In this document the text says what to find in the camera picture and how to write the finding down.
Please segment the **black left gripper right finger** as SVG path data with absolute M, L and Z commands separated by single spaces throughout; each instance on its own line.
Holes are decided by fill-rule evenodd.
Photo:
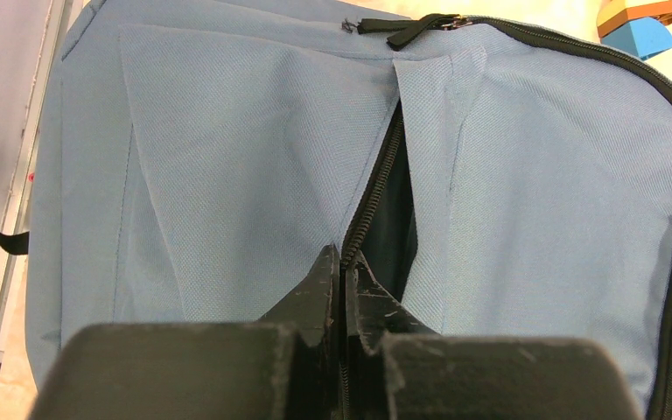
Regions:
M 406 380 L 391 346 L 396 338 L 435 332 L 375 279 L 362 253 L 346 270 L 344 292 L 344 418 L 396 419 L 396 393 Z

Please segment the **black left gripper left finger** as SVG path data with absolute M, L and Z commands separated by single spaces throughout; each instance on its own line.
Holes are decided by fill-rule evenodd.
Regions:
M 273 382 L 283 391 L 283 419 L 339 419 L 340 256 L 323 247 L 308 273 L 263 323 L 283 327 Z

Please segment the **blue grey student backpack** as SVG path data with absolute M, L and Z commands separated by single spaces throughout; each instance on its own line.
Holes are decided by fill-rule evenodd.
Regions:
M 672 419 L 672 81 L 493 17 L 93 1 L 52 63 L 25 346 L 263 315 L 362 253 L 449 336 L 594 340 Z

